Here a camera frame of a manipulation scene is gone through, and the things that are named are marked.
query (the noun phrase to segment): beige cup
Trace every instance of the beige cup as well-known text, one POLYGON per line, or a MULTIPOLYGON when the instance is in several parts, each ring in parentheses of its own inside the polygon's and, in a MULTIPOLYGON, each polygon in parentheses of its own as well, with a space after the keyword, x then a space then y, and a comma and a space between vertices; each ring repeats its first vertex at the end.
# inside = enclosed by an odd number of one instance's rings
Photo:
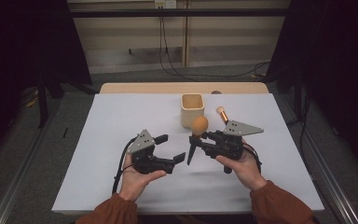
POLYGON ((201 94, 189 93, 182 95, 182 126, 190 128, 194 118, 204 114, 204 103, 201 94))

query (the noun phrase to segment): floor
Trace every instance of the floor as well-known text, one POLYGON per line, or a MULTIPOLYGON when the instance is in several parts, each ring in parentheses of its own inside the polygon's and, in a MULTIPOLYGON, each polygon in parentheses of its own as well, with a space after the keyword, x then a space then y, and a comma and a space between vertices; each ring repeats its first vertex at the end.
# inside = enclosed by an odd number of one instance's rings
MULTIPOLYGON (((254 64, 177 68, 197 81, 255 81, 254 64)), ((257 69, 263 74, 267 67, 257 69)), ((93 75, 91 88, 105 82, 190 81, 172 69, 125 71, 93 75)), ((50 211, 66 169, 76 149, 78 137, 90 110, 93 96, 62 84, 62 99, 48 98, 50 118, 45 129, 38 129, 38 104, 22 106, 0 146, 0 223, 70 223, 76 216, 50 211)), ((293 91, 278 93, 276 83, 268 83, 283 118, 293 120, 293 91)), ((358 223, 358 160, 345 139, 334 131, 323 111, 310 99, 307 125, 289 127, 300 153, 303 152, 315 186, 320 190, 325 210, 315 212, 321 223, 358 223)), ((252 223, 250 216, 140 217, 143 223, 252 223)))

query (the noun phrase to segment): black cable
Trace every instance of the black cable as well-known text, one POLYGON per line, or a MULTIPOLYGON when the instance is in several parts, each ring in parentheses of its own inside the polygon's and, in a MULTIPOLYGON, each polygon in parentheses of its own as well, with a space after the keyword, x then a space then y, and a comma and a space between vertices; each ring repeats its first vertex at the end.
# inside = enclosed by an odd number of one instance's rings
POLYGON ((124 147, 123 153, 121 154, 120 163, 118 164, 117 174, 115 176, 115 182, 113 184, 112 194, 117 192, 118 182, 120 182, 120 178, 121 178, 121 175, 123 174, 124 170, 131 166, 131 165, 127 166, 126 168, 121 170, 121 166, 123 164, 124 157, 125 157, 126 152, 127 152, 127 148, 130 146, 131 143, 133 143, 135 141, 135 139, 136 139, 136 137, 132 138, 130 140, 130 142, 127 143, 127 145, 124 147))
POLYGON ((297 123, 299 121, 301 121, 301 119, 292 119, 292 120, 286 122, 286 126, 287 126, 287 128, 291 128, 295 123, 297 123))
POLYGON ((260 68, 260 67, 262 67, 264 64, 267 64, 267 63, 269 63, 269 62, 257 63, 257 64, 255 65, 255 67, 254 67, 254 73, 252 74, 252 76, 255 77, 254 82, 260 81, 260 80, 257 80, 258 77, 261 77, 261 78, 263 79, 263 78, 266 76, 265 74, 264 74, 264 75, 263 75, 263 74, 257 74, 257 69, 260 68))
POLYGON ((305 133, 306 126, 307 126, 307 116, 308 116, 309 110, 310 110, 310 93, 307 92, 307 95, 305 96, 305 104, 304 104, 304 107, 303 107, 303 110, 302 110, 302 118, 301 118, 303 120, 303 125, 302 125, 302 128, 301 128, 301 135, 300 135, 300 141, 299 141, 299 144, 300 144, 300 156, 301 156, 301 159, 303 160, 303 162, 304 162, 304 164, 305 164, 305 166, 307 168, 307 171, 308 171, 309 175, 311 176, 311 180, 312 180, 314 186, 319 191, 320 195, 322 195, 322 198, 326 202, 326 204, 329 207, 330 211, 333 213, 333 216, 336 218, 337 222, 341 223, 336 211, 333 210, 333 207, 327 201, 327 199, 326 199, 324 193, 322 192, 321 187, 319 186, 318 182, 313 177, 312 172, 310 171, 310 166, 308 165, 308 163, 306 161, 306 158, 305 158, 304 148, 303 148, 303 139, 304 139, 304 133, 305 133))
POLYGON ((244 147, 245 151, 251 153, 251 155, 255 158, 255 163, 256 163, 256 165, 257 165, 258 172, 260 172, 260 174, 261 174, 261 165, 262 165, 263 163, 262 163, 262 162, 260 161, 260 159, 258 158, 257 151, 256 151, 251 145, 249 145, 249 144, 247 144, 247 143, 243 143, 243 145, 250 148, 250 149, 249 149, 249 148, 247 148, 247 147, 244 147))
POLYGON ((160 40, 159 40, 159 62, 161 64, 161 67, 162 69, 170 74, 170 75, 173 75, 173 76, 179 76, 179 77, 183 77, 183 78, 186 78, 186 79, 189 79, 189 80, 192 80, 192 81, 196 81, 198 82, 198 80, 196 79, 193 79, 193 78, 190 78, 190 77, 241 77, 241 76, 246 76, 246 75, 249 75, 253 72, 256 71, 256 69, 258 68, 261 68, 262 66, 264 66, 265 64, 268 64, 269 62, 262 62, 262 63, 257 63, 254 67, 253 70, 251 71, 248 71, 248 72, 245 72, 245 73, 241 73, 241 74, 237 74, 237 75, 206 75, 206 74, 180 74, 174 67, 173 67, 173 64, 172 64, 172 61, 171 61, 171 57, 170 57, 170 53, 168 52, 168 45, 167 45, 167 38, 166 38, 166 35, 165 35, 165 23, 164 23, 164 18, 163 17, 160 17, 160 22, 159 22, 159 36, 160 36, 160 40), (161 60, 161 51, 162 51, 162 46, 161 46, 161 37, 164 37, 164 43, 165 43, 165 49, 166 49, 166 52, 167 52, 167 56, 168 56, 168 60, 170 62, 170 65, 171 65, 171 68, 172 70, 175 72, 174 73, 171 73, 169 71, 166 70, 166 68, 162 65, 162 60, 161 60))
POLYGON ((164 18, 160 17, 159 18, 159 63, 161 64, 161 68, 168 74, 172 75, 172 76, 179 76, 179 77, 183 77, 185 79, 191 80, 191 81, 196 81, 198 82, 196 79, 190 78, 190 77, 185 77, 184 75, 179 74, 176 69, 173 67, 172 62, 171 62, 171 57, 170 57, 170 53, 168 52, 168 45, 167 45, 167 39, 165 37, 165 25, 164 25, 164 18), (173 71, 176 73, 171 73, 170 71, 168 71, 167 69, 165 69, 164 65, 162 64, 162 59, 161 59, 161 51, 162 51, 162 46, 161 46, 161 42, 162 42, 162 37, 164 36, 164 42, 165 42, 165 49, 167 51, 167 55, 168 55, 168 59, 170 61, 171 67, 173 69, 173 71))
POLYGON ((20 98, 22 99, 22 98, 24 98, 24 97, 27 97, 27 96, 29 96, 31 93, 36 92, 36 91, 37 91, 37 88, 32 88, 30 91, 24 93, 20 98))
POLYGON ((292 68, 292 65, 282 65, 282 66, 280 66, 278 71, 274 71, 273 74, 263 77, 263 79, 261 79, 260 82, 269 83, 269 82, 275 81, 279 78, 279 76, 281 76, 284 73, 287 73, 287 71, 291 68, 292 68))

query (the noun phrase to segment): wire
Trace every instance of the wire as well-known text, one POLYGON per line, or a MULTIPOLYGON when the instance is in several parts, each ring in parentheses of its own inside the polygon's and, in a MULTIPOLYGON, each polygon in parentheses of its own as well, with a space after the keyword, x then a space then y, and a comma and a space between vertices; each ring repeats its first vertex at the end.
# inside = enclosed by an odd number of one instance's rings
POLYGON ((241 74, 237 74, 237 75, 206 75, 206 74, 180 74, 174 67, 171 61, 171 56, 170 53, 168 52, 168 44, 167 44, 167 38, 165 35, 165 22, 164 22, 164 18, 160 17, 160 21, 159 21, 159 62, 161 64, 162 69, 173 76, 179 76, 179 77, 183 77, 192 81, 196 81, 198 82, 198 80, 193 79, 191 77, 241 77, 241 76, 246 76, 252 73, 256 73, 256 70, 263 67, 265 64, 269 64, 269 62, 262 62, 262 63, 257 63, 255 65, 255 67, 248 72, 245 73, 241 73, 241 74), (161 57, 161 51, 162 51, 162 37, 164 38, 164 44, 165 44, 165 50, 167 52, 167 56, 168 56, 168 60, 170 62, 170 66, 172 68, 172 70, 174 71, 174 73, 171 73, 170 71, 168 71, 162 64, 162 57, 161 57))
POLYGON ((120 182, 120 178, 121 178, 121 175, 123 174, 123 172, 129 168, 130 166, 127 166, 126 168, 124 168, 123 170, 121 170, 121 166, 123 164, 123 161, 124 161, 124 156, 126 155, 126 151, 127 151, 127 148, 130 146, 131 143, 133 143, 135 141, 136 137, 132 138, 130 140, 129 143, 127 143, 127 145, 124 147, 123 149, 123 153, 121 154, 121 158, 120 158, 120 163, 118 164, 118 169, 117 169, 117 174, 115 176, 115 182, 113 183, 113 189, 112 189, 112 194, 117 192, 117 186, 118 186, 118 182, 120 182))
POLYGON ((29 96, 30 94, 32 94, 33 92, 36 92, 37 91, 37 88, 32 88, 30 91, 24 93, 20 98, 24 98, 24 97, 27 97, 29 96))
POLYGON ((257 154, 257 151, 249 144, 247 143, 243 143, 244 146, 247 146, 247 147, 244 147, 243 149, 247 152, 250 152, 251 155, 255 158, 255 163, 257 165, 257 168, 258 168, 258 172, 260 172, 261 174, 261 165, 263 164, 260 159, 258 158, 258 154, 257 154))
POLYGON ((159 64, 161 64, 161 68, 168 74, 173 75, 173 76, 179 76, 179 77, 183 77, 186 79, 189 79, 191 81, 196 81, 198 82, 196 79, 193 79, 191 77, 185 77, 184 75, 181 75, 178 73, 178 71, 176 71, 176 69, 173 67, 172 62, 171 62, 171 57, 170 57, 170 53, 168 52, 168 46, 167 46, 167 38, 165 36, 165 24, 164 24, 164 18, 160 17, 159 18, 159 64), (171 73, 170 71, 168 71, 167 69, 165 69, 164 65, 162 64, 162 59, 161 59, 161 51, 162 51, 162 37, 164 36, 164 42, 165 42, 165 50, 167 52, 168 55, 168 59, 170 61, 170 65, 171 68, 173 69, 174 73, 171 73))
POLYGON ((310 171, 310 166, 308 165, 307 163, 307 160, 305 158, 305 154, 304 154, 304 148, 303 148, 303 139, 304 139, 304 133, 305 133, 305 130, 306 130, 306 126, 307 126, 307 116, 308 116, 308 113, 309 113, 309 110, 310 110, 310 93, 307 92, 306 96, 305 96, 305 103, 304 103, 304 107, 302 109, 302 118, 300 119, 296 119, 295 120, 295 123, 298 121, 298 120, 303 120, 303 125, 302 125, 302 128, 301 128, 301 135, 300 135, 300 140, 299 140, 299 146, 300 146, 300 156, 301 156, 301 159, 303 160, 306 168, 307 168, 307 171, 308 173, 310 174, 311 176, 311 179, 312 179, 312 182, 314 183, 316 189, 319 191, 320 195, 322 195, 322 197, 324 198, 324 201, 326 202, 327 206, 329 207, 330 211, 333 213, 333 216, 336 218, 337 222, 338 223, 341 223, 337 213, 335 210, 333 210, 333 207, 331 206, 331 204, 327 201, 324 193, 322 192, 321 190, 321 187, 319 186, 318 182, 316 181, 316 179, 313 177, 312 175, 312 172, 310 171))
POLYGON ((297 123, 299 121, 301 121, 301 119, 292 119, 292 120, 286 122, 286 126, 287 126, 287 128, 291 128, 295 123, 297 123))

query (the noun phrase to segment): power outlet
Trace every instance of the power outlet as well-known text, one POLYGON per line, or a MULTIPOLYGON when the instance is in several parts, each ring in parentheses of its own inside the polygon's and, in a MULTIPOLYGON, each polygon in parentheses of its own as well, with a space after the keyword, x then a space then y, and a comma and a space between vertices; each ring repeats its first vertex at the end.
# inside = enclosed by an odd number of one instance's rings
POLYGON ((165 8, 165 0, 155 0, 156 8, 165 8))
POLYGON ((165 8, 176 8, 176 0, 166 0, 165 8))

